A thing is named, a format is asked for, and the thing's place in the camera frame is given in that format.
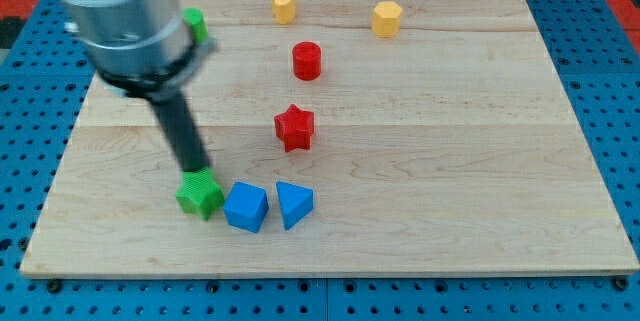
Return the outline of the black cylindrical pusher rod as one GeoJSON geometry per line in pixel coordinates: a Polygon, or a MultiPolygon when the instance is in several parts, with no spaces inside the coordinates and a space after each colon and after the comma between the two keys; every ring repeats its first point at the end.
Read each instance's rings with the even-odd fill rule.
{"type": "Polygon", "coordinates": [[[183,172],[197,172],[210,166],[188,103],[181,92],[152,101],[151,109],[183,172]]]}

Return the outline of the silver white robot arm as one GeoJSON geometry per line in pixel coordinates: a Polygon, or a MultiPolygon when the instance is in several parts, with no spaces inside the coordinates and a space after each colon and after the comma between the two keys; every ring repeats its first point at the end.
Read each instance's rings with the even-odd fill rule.
{"type": "Polygon", "coordinates": [[[180,168],[209,166],[182,93],[215,48],[203,23],[188,22],[178,0],[60,1],[67,31],[85,45],[102,80],[149,102],[180,168]]]}

